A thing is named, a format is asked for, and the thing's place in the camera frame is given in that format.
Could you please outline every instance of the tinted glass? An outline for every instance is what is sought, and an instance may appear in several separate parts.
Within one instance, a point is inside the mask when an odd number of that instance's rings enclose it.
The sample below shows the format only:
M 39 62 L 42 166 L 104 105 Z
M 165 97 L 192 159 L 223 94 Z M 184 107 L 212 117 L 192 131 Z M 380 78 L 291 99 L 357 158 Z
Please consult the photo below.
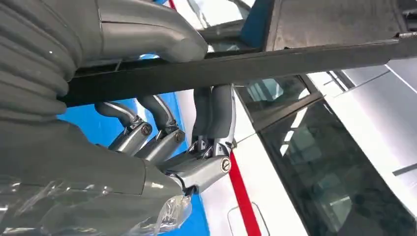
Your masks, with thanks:
M 414 218 L 324 101 L 260 136 L 311 235 L 414 235 Z
M 297 76 L 254 80 L 236 84 L 236 89 L 253 120 L 285 108 L 310 94 Z

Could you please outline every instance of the white panel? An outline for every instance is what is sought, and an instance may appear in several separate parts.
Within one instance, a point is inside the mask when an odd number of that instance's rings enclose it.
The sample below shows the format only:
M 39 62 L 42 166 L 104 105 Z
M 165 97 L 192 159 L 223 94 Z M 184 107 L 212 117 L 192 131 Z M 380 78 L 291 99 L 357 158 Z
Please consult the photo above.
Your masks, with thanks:
M 384 65 L 342 70 L 355 86 L 359 86 L 388 71 Z
M 387 66 L 414 90 L 417 89 L 417 58 L 390 60 Z
M 235 139 L 236 142 L 240 142 L 243 139 L 255 134 L 255 129 L 252 126 L 245 108 L 243 107 L 242 102 L 235 92 L 235 101 L 236 101 L 236 128 L 235 128 Z
M 326 101 L 393 193 L 414 215 L 417 199 L 392 172 L 417 162 L 417 94 L 393 73 Z
M 238 206 L 238 201 L 230 177 L 228 175 L 224 176 L 214 183 L 201 193 L 201 198 L 210 234 L 214 236 L 232 236 L 228 213 Z M 240 211 L 239 214 L 234 214 L 233 218 L 236 223 L 243 222 Z
M 252 209 L 256 217 L 256 221 L 259 225 L 259 230 L 261 231 L 261 236 L 269 236 L 267 226 L 264 219 L 262 218 L 261 212 L 259 211 L 258 206 L 255 203 L 252 203 Z M 230 229 L 233 236 L 245 236 L 247 235 L 245 224 L 242 220 L 239 207 L 232 209 L 228 214 Z
M 249 199 L 258 205 L 270 235 L 307 235 L 258 135 L 240 142 L 234 154 Z

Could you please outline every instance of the red stripe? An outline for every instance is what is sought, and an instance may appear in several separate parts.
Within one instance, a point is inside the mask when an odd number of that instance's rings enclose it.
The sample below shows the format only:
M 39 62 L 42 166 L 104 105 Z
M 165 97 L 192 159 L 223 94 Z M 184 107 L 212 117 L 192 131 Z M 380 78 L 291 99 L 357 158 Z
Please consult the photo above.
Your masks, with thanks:
M 233 190 L 235 191 L 240 213 L 242 214 L 248 236 L 261 236 L 261 230 L 259 229 L 258 221 L 256 221 L 252 203 L 249 199 L 249 195 L 247 194 L 242 175 L 240 174 L 239 166 L 233 153 L 230 155 L 230 160 L 232 162 L 232 168 L 230 169 L 229 176 L 232 181 Z
M 175 7 L 174 0 L 168 0 L 168 2 L 169 2 L 169 4 L 170 4 L 171 8 L 172 8 L 172 9 L 174 9 L 174 10 L 176 11 L 176 10 L 177 10 L 177 8 Z

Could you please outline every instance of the black metal bar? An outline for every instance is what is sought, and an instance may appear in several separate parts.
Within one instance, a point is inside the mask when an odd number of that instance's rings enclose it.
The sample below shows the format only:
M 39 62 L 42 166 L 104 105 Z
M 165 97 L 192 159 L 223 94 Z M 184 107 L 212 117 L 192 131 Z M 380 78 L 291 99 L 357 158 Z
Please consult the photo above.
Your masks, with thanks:
M 146 66 L 74 78 L 68 106 L 127 99 L 219 84 L 310 72 L 385 64 L 390 59 L 417 56 L 416 35 L 360 45 L 287 49 L 187 63 Z

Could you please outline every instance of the clear plastic film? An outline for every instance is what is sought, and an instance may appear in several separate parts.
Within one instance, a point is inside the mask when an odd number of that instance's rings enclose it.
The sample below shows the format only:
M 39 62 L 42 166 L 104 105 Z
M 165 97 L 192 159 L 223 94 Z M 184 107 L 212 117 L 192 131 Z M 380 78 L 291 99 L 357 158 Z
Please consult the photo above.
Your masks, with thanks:
M 191 215 L 191 196 L 174 196 L 163 206 L 158 216 L 137 224 L 123 236 L 156 236 L 178 229 Z
M 19 190 L 20 181 L 10 176 L 0 176 L 0 222 L 8 209 L 16 204 L 16 193 Z
M 61 180 L 39 186 L 0 176 L 4 236 L 158 235 L 179 228 L 191 211 L 191 196 L 125 195 Z
M 2 235 L 103 235 L 91 228 L 68 228 L 55 222 L 51 224 L 48 219 L 51 217 L 47 216 L 54 209 L 71 209 L 88 204 L 110 191 L 108 186 L 94 184 L 55 180 L 46 186 L 37 186 L 22 184 L 12 177 L 0 177 L 0 224 L 4 229 Z

